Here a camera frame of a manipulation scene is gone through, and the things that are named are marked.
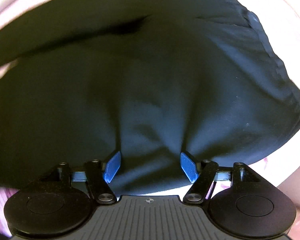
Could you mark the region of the black garment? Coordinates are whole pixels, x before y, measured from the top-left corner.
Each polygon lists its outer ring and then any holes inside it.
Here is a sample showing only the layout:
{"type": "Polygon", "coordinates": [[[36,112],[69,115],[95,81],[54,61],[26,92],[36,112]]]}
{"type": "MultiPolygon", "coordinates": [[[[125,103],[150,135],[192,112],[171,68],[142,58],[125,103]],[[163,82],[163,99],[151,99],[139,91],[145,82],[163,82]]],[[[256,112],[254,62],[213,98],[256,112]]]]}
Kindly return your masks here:
{"type": "Polygon", "coordinates": [[[0,30],[0,187],[122,154],[113,190],[188,184],[182,151],[255,163],[300,129],[300,90],[238,0],[51,0],[0,30]]]}

